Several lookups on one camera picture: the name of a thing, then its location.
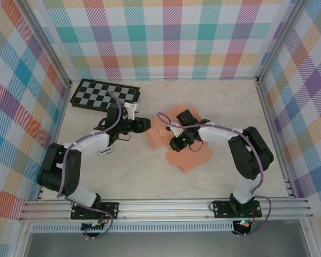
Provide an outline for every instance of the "plaid backdrop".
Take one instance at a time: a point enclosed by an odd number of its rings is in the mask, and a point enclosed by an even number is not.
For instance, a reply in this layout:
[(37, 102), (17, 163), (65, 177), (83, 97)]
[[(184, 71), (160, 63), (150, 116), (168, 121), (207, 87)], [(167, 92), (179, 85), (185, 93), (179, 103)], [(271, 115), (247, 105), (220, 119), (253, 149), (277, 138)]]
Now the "plaid backdrop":
[(65, 86), (13, 0), (0, 0), (0, 257), (54, 135)]
[(287, 21), (287, 19), (290, 17), (290, 14), (291, 14), (291, 11), (293, 10), (294, 6), (295, 6), (295, 3), (297, 2), (297, 0), (290, 0), (290, 3), (276, 29), (276, 32), (274, 33), (271, 41), (270, 41), (270, 44), (268, 45), (267, 49), (266, 49), (266, 52), (262, 58), (262, 61), (257, 69), (257, 72), (256, 72), (256, 77), (259, 76), (260, 72), (262, 71), (263, 67), (264, 67), (264, 64), (266, 62), (266, 60), (268, 59), (268, 56), (269, 54), (271, 53), (273, 47), (275, 46), (275, 44), (277, 43), (277, 40), (278, 40), (278, 36), (280, 35), (280, 33), (282, 32), (283, 28), (284, 28), (284, 25), (285, 25), (285, 22)]
[(321, 0), (309, 2), (264, 91), (295, 186), (311, 200), (321, 236)]
[(36, 1), (50, 41), (50, 26), (62, 41), (54, 46), (63, 65), (69, 72), (59, 48), (85, 79), (253, 77), (277, 11), (290, 2), (43, 0), (46, 24)]

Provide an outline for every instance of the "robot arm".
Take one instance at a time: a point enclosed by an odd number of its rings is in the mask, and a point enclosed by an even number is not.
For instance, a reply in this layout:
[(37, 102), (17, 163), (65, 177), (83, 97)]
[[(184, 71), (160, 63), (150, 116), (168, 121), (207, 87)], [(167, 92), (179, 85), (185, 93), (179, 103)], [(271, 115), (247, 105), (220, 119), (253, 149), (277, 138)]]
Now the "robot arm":
[(222, 128), (216, 128), (209, 120), (204, 119), (198, 122), (189, 110), (180, 113), (177, 119), (182, 126), (197, 124), (204, 124), (204, 126), (186, 128), (184, 130), (178, 127), (168, 127), (168, 130), (173, 131), (175, 134), (175, 137), (170, 141), (170, 146), (173, 150), (179, 152), (187, 145), (193, 144), (195, 140), (229, 146), (236, 169), (241, 175), (237, 187), (230, 196), (230, 206), (238, 216), (248, 211), (248, 207), (255, 197), (253, 190), (259, 184), (261, 174), (254, 153), (248, 149), (247, 143), (239, 133), (247, 137), (256, 149), (265, 171), (273, 162), (273, 155), (259, 132), (254, 127), (230, 132)]
[[(118, 104), (111, 104), (107, 118), (100, 121), (91, 132), (92, 137), (86, 137), (71, 148), (66, 159), (66, 170), (62, 195), (86, 207), (100, 209), (101, 197), (79, 183), (81, 159), (112, 145), (120, 134), (131, 132), (142, 133), (151, 127), (151, 121), (135, 117), (136, 104), (124, 103), (124, 115), (121, 115), (116, 126), (106, 133), (98, 133), (110, 127), (119, 117)], [(37, 182), (52, 191), (59, 191), (62, 180), (62, 164), (65, 151), (73, 143), (59, 145), (53, 143), (45, 154)]]

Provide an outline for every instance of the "chessboard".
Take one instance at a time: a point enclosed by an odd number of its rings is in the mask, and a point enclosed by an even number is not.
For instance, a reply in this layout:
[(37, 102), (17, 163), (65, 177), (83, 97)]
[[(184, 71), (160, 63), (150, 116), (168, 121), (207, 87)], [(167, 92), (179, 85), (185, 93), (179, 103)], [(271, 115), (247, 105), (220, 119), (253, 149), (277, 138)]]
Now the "chessboard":
[(82, 79), (70, 102), (75, 107), (106, 112), (109, 105), (116, 102), (108, 92), (128, 103), (137, 102), (140, 95), (138, 87)]

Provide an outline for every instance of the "marble-patterned surface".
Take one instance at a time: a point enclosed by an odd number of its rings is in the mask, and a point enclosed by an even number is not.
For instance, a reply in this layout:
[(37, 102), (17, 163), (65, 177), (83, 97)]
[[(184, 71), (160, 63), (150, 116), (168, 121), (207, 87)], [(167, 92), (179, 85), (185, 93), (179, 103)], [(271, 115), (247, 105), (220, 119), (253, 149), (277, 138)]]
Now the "marble-patterned surface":
[[(140, 117), (154, 117), (181, 103), (197, 107), (202, 118), (232, 128), (256, 127), (274, 153), (269, 130), (252, 80), (149, 80), (123, 81), (139, 86)], [(92, 131), (105, 113), (72, 107), (69, 103), (58, 143), (76, 140)], [(239, 173), (230, 150), (210, 143), (213, 157), (189, 173), (168, 164), (161, 146), (152, 150), (142, 134), (129, 142), (117, 141), (113, 153), (82, 160), (80, 181), (103, 199), (226, 198)], [(265, 172), (257, 194), (287, 196), (277, 159)], [(43, 199), (55, 199), (45, 191)]]

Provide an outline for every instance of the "orange foam piece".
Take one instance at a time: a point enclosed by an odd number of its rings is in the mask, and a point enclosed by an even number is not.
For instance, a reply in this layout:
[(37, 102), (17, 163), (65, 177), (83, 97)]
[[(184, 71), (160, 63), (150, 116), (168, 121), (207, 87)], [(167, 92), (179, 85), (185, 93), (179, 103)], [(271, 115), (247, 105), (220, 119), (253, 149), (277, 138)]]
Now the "orange foam piece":
[[(170, 120), (172, 122), (179, 123), (176, 119), (176, 116), (179, 113), (185, 111), (186, 109), (187, 105), (181, 104), (173, 108), (172, 110), (165, 112), (165, 114), (170, 117)], [(196, 108), (190, 108), (190, 112), (196, 119), (202, 119)], [(173, 151), (169, 145), (170, 140), (173, 138), (173, 133), (166, 130), (166, 124), (159, 120), (156, 116), (153, 119), (151, 119), (151, 125), (152, 127), (149, 130), (147, 130), (144, 134), (146, 135), (152, 149), (155, 149), (165, 144), (169, 150), (165, 155), (167, 161), (169, 162), (169, 164), (173, 166), (178, 166), (183, 172), (189, 172), (193, 168), (199, 166), (200, 164), (204, 163), (212, 157), (213, 151), (211, 149), (207, 150), (208, 144), (206, 142), (204, 142), (203, 144), (202, 142), (193, 143), (190, 146), (193, 151), (190, 150), (189, 147), (186, 147), (179, 153)]]

